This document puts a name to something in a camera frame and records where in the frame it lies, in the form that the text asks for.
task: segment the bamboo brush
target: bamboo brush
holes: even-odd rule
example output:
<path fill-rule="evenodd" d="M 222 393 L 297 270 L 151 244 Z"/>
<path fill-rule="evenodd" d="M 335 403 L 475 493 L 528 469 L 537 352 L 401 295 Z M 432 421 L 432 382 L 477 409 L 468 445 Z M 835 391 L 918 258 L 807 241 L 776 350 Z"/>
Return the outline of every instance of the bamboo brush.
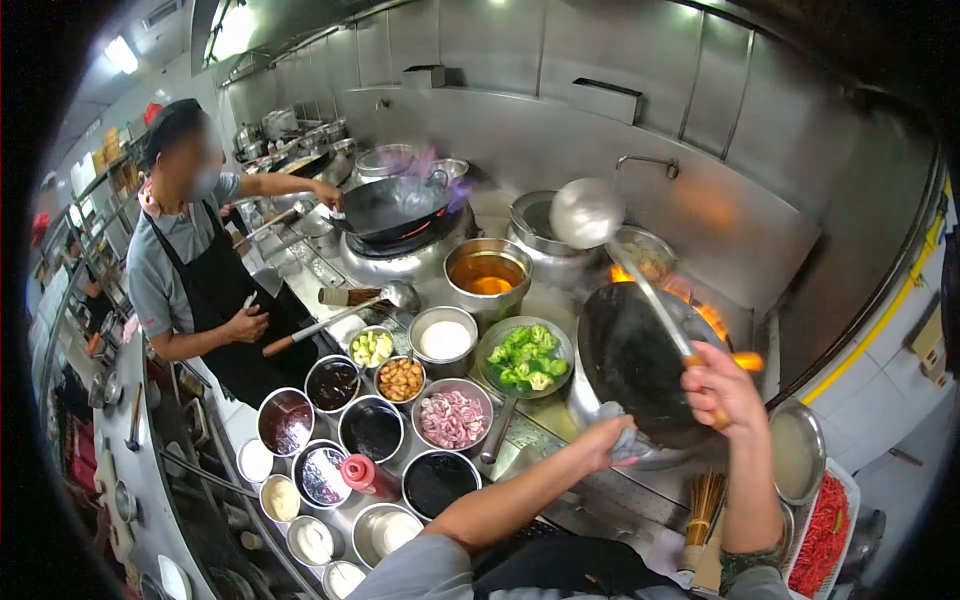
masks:
<path fill-rule="evenodd" d="M 707 533 L 720 506 L 727 478 L 711 469 L 690 482 L 690 523 L 678 570 L 695 571 L 707 543 Z"/>

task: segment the face mask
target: face mask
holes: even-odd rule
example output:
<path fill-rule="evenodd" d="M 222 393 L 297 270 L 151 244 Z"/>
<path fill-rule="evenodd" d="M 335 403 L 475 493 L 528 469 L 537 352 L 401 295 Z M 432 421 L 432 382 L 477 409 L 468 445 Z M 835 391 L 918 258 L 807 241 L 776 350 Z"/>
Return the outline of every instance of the face mask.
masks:
<path fill-rule="evenodd" d="M 210 168 L 203 168 L 193 179 L 193 199 L 192 202 L 201 202 L 203 199 L 213 193 L 213 188 L 217 186 L 220 180 L 220 170 L 214 171 Z"/>

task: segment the faucet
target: faucet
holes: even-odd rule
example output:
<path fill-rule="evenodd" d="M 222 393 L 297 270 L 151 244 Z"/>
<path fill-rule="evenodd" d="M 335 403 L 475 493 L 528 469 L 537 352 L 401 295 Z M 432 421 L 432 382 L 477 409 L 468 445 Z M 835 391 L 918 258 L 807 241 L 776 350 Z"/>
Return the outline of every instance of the faucet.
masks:
<path fill-rule="evenodd" d="M 628 160 L 640 160 L 642 162 L 656 162 L 657 164 L 666 165 L 666 178 L 669 180 L 674 180 L 680 174 L 680 162 L 676 158 L 670 158 L 666 160 L 664 158 L 654 158 L 652 156 L 633 156 L 626 155 L 621 156 L 616 161 L 616 170 L 619 171 L 620 167 L 623 166 L 623 163 Z"/>

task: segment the strainer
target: strainer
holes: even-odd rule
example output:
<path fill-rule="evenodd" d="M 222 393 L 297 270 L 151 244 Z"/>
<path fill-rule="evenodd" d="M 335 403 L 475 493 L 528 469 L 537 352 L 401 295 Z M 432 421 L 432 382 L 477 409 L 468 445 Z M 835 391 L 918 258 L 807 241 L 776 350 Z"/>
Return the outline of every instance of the strainer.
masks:
<path fill-rule="evenodd" d="M 553 348 L 552 356 L 554 360 L 563 358 L 568 365 L 567 370 L 564 374 L 554 377 L 553 385 L 544 390 L 520 392 L 515 386 L 510 386 L 509 388 L 504 387 L 500 383 L 500 378 L 493 373 L 493 365 L 490 364 L 487 357 L 493 353 L 493 347 L 502 344 L 506 337 L 510 335 L 511 331 L 518 327 L 532 327 L 534 325 L 543 325 L 559 340 L 557 347 Z M 514 414 L 516 401 L 518 399 L 526 400 L 549 396 L 559 390 L 573 374 L 573 345 L 570 344 L 570 340 L 556 325 L 549 321 L 538 319 L 537 317 L 521 315 L 519 317 L 504 319 L 488 329 L 487 333 L 485 333 L 480 340 L 480 344 L 477 345 L 475 355 L 477 359 L 477 369 L 480 371 L 480 375 L 484 381 L 488 386 L 507 398 L 503 403 L 503 410 L 500 411 L 500 417 L 491 426 L 490 431 L 487 433 L 487 439 L 483 444 L 483 450 L 480 452 L 480 460 L 487 465 L 492 465 L 496 462 L 496 455 L 500 450 L 500 445 L 503 443 L 503 436 L 507 432 L 507 424 Z"/>

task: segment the stove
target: stove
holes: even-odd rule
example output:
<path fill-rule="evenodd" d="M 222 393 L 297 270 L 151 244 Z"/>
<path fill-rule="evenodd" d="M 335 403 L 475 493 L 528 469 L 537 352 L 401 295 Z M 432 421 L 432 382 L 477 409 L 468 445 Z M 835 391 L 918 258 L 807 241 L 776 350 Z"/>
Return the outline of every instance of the stove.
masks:
<path fill-rule="evenodd" d="M 477 233 L 473 210 L 438 213 L 422 228 L 389 242 L 364 242 L 352 234 L 340 238 L 345 275 L 362 285 L 391 279 L 423 283 L 444 273 L 444 259 Z"/>

